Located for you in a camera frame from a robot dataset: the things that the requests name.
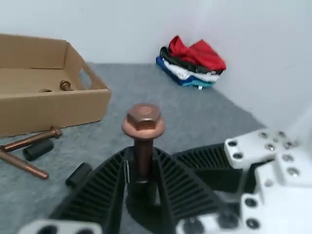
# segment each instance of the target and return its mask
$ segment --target black cloth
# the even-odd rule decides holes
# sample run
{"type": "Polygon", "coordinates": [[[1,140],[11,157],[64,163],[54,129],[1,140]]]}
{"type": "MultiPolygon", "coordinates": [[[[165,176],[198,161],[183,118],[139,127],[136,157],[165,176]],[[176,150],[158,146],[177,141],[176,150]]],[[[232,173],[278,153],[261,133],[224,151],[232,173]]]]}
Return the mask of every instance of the black cloth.
{"type": "MultiPolygon", "coordinates": [[[[201,65],[195,65],[195,64],[192,64],[188,61],[183,61],[181,59],[179,59],[178,57],[174,57],[174,56],[171,56],[170,55],[170,50],[163,46],[161,49],[160,49],[160,53],[159,55],[165,59],[168,63],[172,64],[172,65],[176,65],[176,66],[179,66],[179,67],[182,67],[184,69],[187,69],[191,72],[196,72],[196,73],[208,73],[208,72],[211,72],[210,70],[208,70],[206,67],[203,67],[201,65]]],[[[220,75],[223,71],[215,71],[216,74],[220,75]]]]}

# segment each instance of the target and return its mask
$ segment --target white cloth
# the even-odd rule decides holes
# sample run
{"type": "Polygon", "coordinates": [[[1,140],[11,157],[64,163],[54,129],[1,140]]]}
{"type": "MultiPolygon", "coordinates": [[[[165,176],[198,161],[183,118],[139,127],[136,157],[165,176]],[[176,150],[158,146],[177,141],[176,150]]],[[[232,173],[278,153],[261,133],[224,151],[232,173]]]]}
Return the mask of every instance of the white cloth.
{"type": "Polygon", "coordinates": [[[217,75],[217,74],[212,74],[210,72],[206,74],[191,72],[179,66],[172,65],[168,63],[165,59],[162,59],[162,60],[165,66],[168,68],[168,70],[170,70],[173,74],[175,74],[181,80],[186,80],[190,76],[194,76],[205,82],[216,82],[220,78],[220,75],[217,75]]]}

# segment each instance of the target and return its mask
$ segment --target ribbed black plastic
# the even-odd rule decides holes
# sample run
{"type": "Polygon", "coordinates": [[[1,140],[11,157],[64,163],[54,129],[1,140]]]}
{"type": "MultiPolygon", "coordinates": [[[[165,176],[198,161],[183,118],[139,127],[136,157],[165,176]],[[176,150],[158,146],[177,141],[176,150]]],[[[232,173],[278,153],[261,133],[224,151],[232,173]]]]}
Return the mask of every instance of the ribbed black plastic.
{"type": "Polygon", "coordinates": [[[167,233],[183,218],[222,212],[227,205],[194,172],[158,150],[158,189],[167,233]]]}
{"type": "Polygon", "coordinates": [[[235,193],[243,171],[233,169],[224,152],[224,144],[189,149],[172,155],[192,169],[213,190],[235,193]]]}
{"type": "Polygon", "coordinates": [[[90,173],[50,218],[96,222],[102,226],[104,233],[117,234],[124,194],[125,151],[113,155],[90,173]]]}

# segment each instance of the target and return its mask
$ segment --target metal part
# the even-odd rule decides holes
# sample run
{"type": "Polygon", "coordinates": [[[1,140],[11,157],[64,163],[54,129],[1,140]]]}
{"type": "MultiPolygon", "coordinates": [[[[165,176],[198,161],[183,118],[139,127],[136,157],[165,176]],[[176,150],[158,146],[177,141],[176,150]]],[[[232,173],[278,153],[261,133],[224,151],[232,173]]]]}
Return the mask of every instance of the metal part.
{"type": "Polygon", "coordinates": [[[94,222],[37,219],[24,225],[18,234],[102,234],[101,226],[94,222]]]}
{"type": "Polygon", "coordinates": [[[260,132],[259,136],[264,139],[268,138],[268,134],[266,134],[265,132],[260,132]]]}
{"type": "Polygon", "coordinates": [[[222,212],[217,221],[219,226],[224,229],[233,229],[238,227],[238,218],[230,211],[222,212]]]}
{"type": "Polygon", "coordinates": [[[71,83],[67,80],[62,80],[60,83],[59,83],[59,88],[61,90],[64,90],[64,91],[72,91],[71,87],[70,87],[71,83]]]}
{"type": "Polygon", "coordinates": [[[185,234],[204,234],[205,228],[203,224],[196,218],[188,218],[183,224],[185,234]]]}
{"type": "Polygon", "coordinates": [[[230,141],[229,143],[228,143],[228,145],[229,146],[236,146],[237,145],[237,141],[230,141]]]}
{"type": "Polygon", "coordinates": [[[260,227],[260,223],[255,218],[249,218],[246,220],[246,224],[251,229],[258,229],[260,227]]]}
{"type": "Polygon", "coordinates": [[[235,158],[235,159],[242,159],[243,158],[243,154],[242,153],[233,154],[233,158],[235,158]]]}
{"type": "Polygon", "coordinates": [[[0,159],[6,161],[7,163],[18,167],[36,177],[39,177],[40,179],[47,179],[49,178],[49,174],[29,163],[27,163],[24,160],[19,159],[18,157],[6,152],[4,150],[4,146],[0,146],[0,159]]]}
{"type": "Polygon", "coordinates": [[[282,159],[283,159],[285,162],[293,162],[293,156],[291,156],[291,155],[283,155],[283,156],[282,156],[282,159]]]}
{"type": "Polygon", "coordinates": [[[152,164],[153,139],[165,131],[165,122],[159,107],[142,103],[134,105],[122,124],[124,133],[134,141],[134,155],[137,174],[146,181],[152,164]]]}
{"type": "Polygon", "coordinates": [[[130,174],[129,174],[129,161],[124,161],[123,162],[123,174],[125,178],[125,184],[130,183],[130,174]]]}
{"type": "Polygon", "coordinates": [[[273,144],[266,144],[264,147],[267,150],[270,150],[270,151],[274,151],[275,150],[275,146],[273,144]]]}
{"type": "Polygon", "coordinates": [[[257,206],[257,201],[252,199],[252,198],[247,198],[245,200],[245,204],[249,207],[256,207],[257,206]]]}
{"type": "Polygon", "coordinates": [[[46,132],[39,133],[37,135],[30,136],[22,140],[15,141],[7,145],[3,145],[3,148],[6,152],[10,152],[10,151],[19,149],[21,147],[34,144],[43,139],[48,139],[52,137],[59,138],[61,135],[62,135],[62,130],[59,127],[52,126],[51,129],[46,132]]]}
{"type": "Polygon", "coordinates": [[[284,148],[285,148],[286,150],[289,150],[289,149],[291,149],[292,147],[293,147],[293,144],[292,144],[290,141],[287,141],[287,142],[284,143],[284,148]]]}
{"type": "Polygon", "coordinates": [[[52,90],[49,90],[49,89],[40,89],[39,90],[39,93],[49,93],[49,92],[52,92],[52,90]]]}
{"type": "Polygon", "coordinates": [[[288,172],[288,174],[290,174],[293,177],[298,177],[300,175],[299,170],[295,167],[287,168],[287,172],[288,172]]]}
{"type": "Polygon", "coordinates": [[[278,132],[278,135],[279,135],[280,137],[282,137],[282,138],[285,138],[285,137],[286,137],[286,134],[285,134],[284,132],[282,132],[282,131],[279,131],[279,132],[278,132]]]}

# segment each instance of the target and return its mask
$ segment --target white wall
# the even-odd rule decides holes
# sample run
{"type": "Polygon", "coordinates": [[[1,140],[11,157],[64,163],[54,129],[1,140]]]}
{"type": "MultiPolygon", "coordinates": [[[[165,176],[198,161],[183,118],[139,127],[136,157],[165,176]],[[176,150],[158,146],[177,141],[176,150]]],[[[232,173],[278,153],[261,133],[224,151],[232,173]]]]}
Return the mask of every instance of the white wall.
{"type": "Polygon", "coordinates": [[[312,102],[311,2],[209,1],[193,38],[226,61],[215,87],[268,126],[290,124],[312,102]]]}
{"type": "Polygon", "coordinates": [[[66,39],[92,62],[155,62],[176,34],[190,42],[204,0],[11,0],[0,33],[66,39]]]}
{"type": "Polygon", "coordinates": [[[176,34],[205,39],[227,63],[215,87],[269,126],[312,102],[311,0],[3,2],[1,33],[66,39],[92,62],[154,63],[176,34]]]}

